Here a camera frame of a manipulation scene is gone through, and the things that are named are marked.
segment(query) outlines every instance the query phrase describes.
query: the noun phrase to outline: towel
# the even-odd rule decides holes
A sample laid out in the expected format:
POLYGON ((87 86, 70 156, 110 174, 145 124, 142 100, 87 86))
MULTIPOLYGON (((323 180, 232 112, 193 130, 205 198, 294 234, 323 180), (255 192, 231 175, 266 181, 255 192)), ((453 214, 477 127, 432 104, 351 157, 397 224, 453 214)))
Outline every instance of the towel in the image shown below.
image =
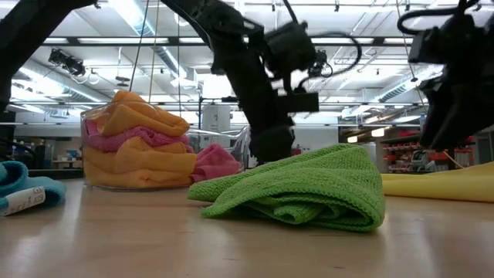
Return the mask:
POLYGON ((426 175, 382 174, 385 195, 494 202, 494 162, 426 175))
POLYGON ((240 163, 219 144, 210 144, 198 154, 194 172, 194 182, 225 177, 240 172, 240 163))
POLYGON ((87 120, 95 120, 103 136, 114 136, 134 127, 148 127, 161 134, 176 137, 185 134, 189 124, 159 107, 146 103, 137 94, 119 91, 112 103, 95 114, 86 114, 87 120))
POLYGON ((11 209, 9 205, 12 207, 12 204, 8 200, 12 194, 37 187, 43 187, 46 194, 44 201, 37 200, 39 206, 53 206, 63 202, 66 189, 62 182, 46 177, 30 178, 28 173, 28 168, 21 162, 0 163, 0 211, 11 209))
POLYGON ((189 175, 184 173, 140 169, 114 174, 99 169, 88 161, 84 161, 84 173, 90 185, 110 188, 157 189, 186 187, 192 184, 189 175))
POLYGON ((184 144, 187 152, 194 152, 194 149, 189 145, 189 140, 185 135, 171 137, 153 131, 147 127, 135 127, 118 135, 104 137, 98 132, 95 120, 86 120, 85 125, 86 129, 83 129, 83 131, 86 132, 86 134, 84 134, 85 136, 83 136, 84 144, 103 152, 118 151, 120 146, 122 146, 127 139, 132 137, 140 137, 151 147, 160 147, 166 144, 181 142, 184 144))
POLYGON ((202 181, 188 197, 214 202, 202 210, 206 217, 232 212, 355 232, 374 230, 384 220, 381 176, 365 149, 351 144, 202 181))
POLYGON ((132 137, 113 153, 85 147, 83 158, 84 161, 114 174, 147 169, 190 175, 197 155, 188 154, 184 144, 180 142, 152 148, 142 138, 132 137))

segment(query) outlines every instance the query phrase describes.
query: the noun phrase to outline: green microfiber cloth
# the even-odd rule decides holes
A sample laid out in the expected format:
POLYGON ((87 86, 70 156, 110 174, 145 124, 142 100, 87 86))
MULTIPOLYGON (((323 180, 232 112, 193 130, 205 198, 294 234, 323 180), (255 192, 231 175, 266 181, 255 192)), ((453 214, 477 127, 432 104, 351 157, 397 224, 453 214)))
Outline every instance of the green microfiber cloth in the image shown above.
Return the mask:
POLYGON ((199 182, 188 198, 214 202, 205 217, 253 215, 355 232, 384 220, 381 175, 359 146, 338 144, 241 174, 199 182))

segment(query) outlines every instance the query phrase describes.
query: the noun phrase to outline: blue towel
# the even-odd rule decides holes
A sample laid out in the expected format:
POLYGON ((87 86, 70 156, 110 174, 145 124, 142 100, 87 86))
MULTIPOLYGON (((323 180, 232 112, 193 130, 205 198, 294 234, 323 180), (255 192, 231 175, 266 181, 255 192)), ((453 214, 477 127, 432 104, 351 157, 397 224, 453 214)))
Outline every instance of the blue towel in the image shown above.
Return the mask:
POLYGON ((58 205, 65 198, 65 185, 47 177, 28 177, 28 168, 21 162, 6 161, 0 163, 0 212, 8 208, 6 196, 22 190, 43 187, 45 201, 41 205, 58 205))

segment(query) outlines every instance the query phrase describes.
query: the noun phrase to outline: yellow towel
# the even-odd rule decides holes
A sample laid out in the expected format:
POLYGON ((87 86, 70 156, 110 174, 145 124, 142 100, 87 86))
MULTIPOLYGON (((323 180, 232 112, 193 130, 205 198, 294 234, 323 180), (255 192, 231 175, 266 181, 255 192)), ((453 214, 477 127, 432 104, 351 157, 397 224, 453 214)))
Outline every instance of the yellow towel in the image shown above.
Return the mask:
POLYGON ((494 162, 426 175, 381 176, 385 195, 494 202, 494 162))
POLYGON ((97 122, 98 131, 113 136, 134 127, 149 127, 168 136, 181 136, 190 128, 186 120, 147 104, 135 93, 119 91, 103 113, 87 115, 97 122))
POLYGON ((91 185, 113 188, 176 188, 192 184, 192 180, 188 176, 183 176, 182 173, 144 169, 124 174, 113 174, 95 167, 88 161, 84 161, 84 173, 86 180, 91 185))
POLYGON ((125 141, 116 153, 103 153, 86 146, 83 158, 93 166, 114 174, 147 169, 182 173, 185 176, 193 172, 197 161, 197 155, 188 154, 181 142, 152 148, 141 137, 125 141))

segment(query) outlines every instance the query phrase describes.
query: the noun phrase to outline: tag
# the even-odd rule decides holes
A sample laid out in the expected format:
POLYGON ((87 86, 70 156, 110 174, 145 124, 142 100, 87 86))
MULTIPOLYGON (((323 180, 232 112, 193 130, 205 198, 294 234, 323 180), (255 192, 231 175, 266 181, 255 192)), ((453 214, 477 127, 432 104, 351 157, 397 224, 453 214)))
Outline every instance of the tag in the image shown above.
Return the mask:
POLYGON ((46 199, 45 188, 42 186, 22 190, 5 196, 8 208, 2 210, 1 215, 7 216, 24 209, 43 203, 46 199))

